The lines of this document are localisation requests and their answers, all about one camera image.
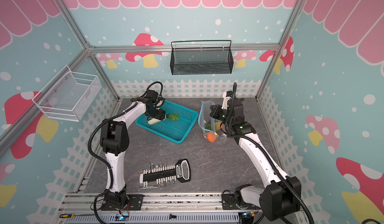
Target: blue basket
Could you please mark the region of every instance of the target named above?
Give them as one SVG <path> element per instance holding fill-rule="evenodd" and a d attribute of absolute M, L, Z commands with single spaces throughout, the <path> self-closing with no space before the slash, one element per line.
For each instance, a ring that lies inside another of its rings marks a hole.
<path fill-rule="evenodd" d="M 195 124 L 199 114 L 197 111 L 191 110 L 184 106 L 180 106 L 167 100 L 161 109 L 166 111 L 166 115 L 179 114 L 180 120 L 171 121 L 167 118 L 164 121 L 149 125 L 147 116 L 142 114 L 139 118 L 137 118 L 135 122 L 136 125 L 175 143 L 183 142 L 189 131 L 192 129 L 192 126 Z"/>

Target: white picket fence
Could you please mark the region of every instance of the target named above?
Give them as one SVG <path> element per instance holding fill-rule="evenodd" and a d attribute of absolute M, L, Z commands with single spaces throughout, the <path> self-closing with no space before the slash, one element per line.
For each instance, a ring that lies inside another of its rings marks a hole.
<path fill-rule="evenodd" d="M 141 96 L 142 94 L 144 94 L 147 87 L 153 82 L 154 81 L 152 80 L 150 82 L 145 82 L 143 80 L 142 82 L 127 81 L 125 83 L 122 81 L 119 81 L 118 83 L 112 81 L 112 85 L 120 97 L 134 97 Z M 166 80 L 162 82 L 162 95 L 164 97 L 219 97 L 223 95 L 224 91 L 232 90 L 234 82 L 237 82 L 236 95 L 242 97 L 256 96 L 257 91 L 259 90 L 260 85 L 262 83 L 261 80 L 258 80 L 257 82 L 254 82 L 253 80 L 251 80 L 250 82 L 246 82 L 246 80 L 243 80 L 242 82 L 239 82 L 238 80 L 227 80 L 226 82 L 222 80 L 212 80 L 211 82 L 208 82 L 207 80 L 204 80 L 202 82 L 200 82 L 199 80 L 197 80 L 196 82 L 192 82 L 191 80 L 189 80 L 188 82 L 185 82 L 183 80 L 177 82 L 173 80 L 172 82 L 169 82 L 168 80 Z M 153 85 L 153 89 L 159 92 L 160 85 Z"/>
<path fill-rule="evenodd" d="M 104 88 L 102 91 L 99 93 L 100 99 L 96 100 L 95 106 L 92 106 L 92 112 L 86 113 L 88 120 L 83 121 L 84 127 L 82 129 L 78 129 L 79 137 L 73 138 L 73 147 L 67 148 L 67 158 L 60 159 L 62 163 L 61 169 L 53 171 L 55 180 L 52 183 L 46 184 L 48 191 L 45 197 L 36 199 L 39 208 L 35 213 L 26 216 L 30 224 L 51 223 L 65 195 L 73 192 L 79 181 L 81 181 L 80 178 L 91 157 L 87 150 L 89 136 L 103 119 L 111 116 L 113 106 L 115 105 L 112 93 Z M 96 134 L 93 138 L 93 149 L 96 148 L 99 137 L 100 133 Z"/>
<path fill-rule="evenodd" d="M 262 110 L 266 117 L 267 127 L 276 144 L 283 169 L 290 175 L 297 177 L 301 182 L 301 197 L 312 213 L 313 219 L 318 224 L 329 224 L 330 214 L 321 208 L 322 197 L 315 194 L 315 183 L 308 178 L 308 169 L 302 165 L 303 157 L 297 154 L 297 146 L 293 145 L 293 136 L 288 134 L 289 127 L 284 125 L 285 119 L 281 118 L 278 104 L 272 98 L 270 87 L 266 86 L 260 97 Z"/>

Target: black mesh basket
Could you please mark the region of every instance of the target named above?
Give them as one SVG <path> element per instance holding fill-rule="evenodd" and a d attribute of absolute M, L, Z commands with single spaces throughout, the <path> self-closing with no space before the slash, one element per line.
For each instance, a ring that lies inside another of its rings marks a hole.
<path fill-rule="evenodd" d="M 232 73 L 230 40 L 173 41 L 171 46 L 172 75 Z"/>

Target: white mesh basket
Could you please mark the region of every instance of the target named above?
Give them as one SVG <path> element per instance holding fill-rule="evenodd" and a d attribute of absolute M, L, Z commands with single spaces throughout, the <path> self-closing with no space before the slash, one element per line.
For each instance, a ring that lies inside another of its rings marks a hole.
<path fill-rule="evenodd" d="M 98 76 L 71 70 L 42 95 L 46 86 L 32 101 L 48 118 L 68 121 L 80 121 L 101 89 Z"/>

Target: green leafy vegetable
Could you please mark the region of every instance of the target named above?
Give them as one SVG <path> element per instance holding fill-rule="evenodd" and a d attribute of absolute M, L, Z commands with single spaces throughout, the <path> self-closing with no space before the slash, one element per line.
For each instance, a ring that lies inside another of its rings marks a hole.
<path fill-rule="evenodd" d="M 179 114 L 168 114 L 167 118 L 170 119 L 171 121 L 177 121 L 180 120 Z"/>

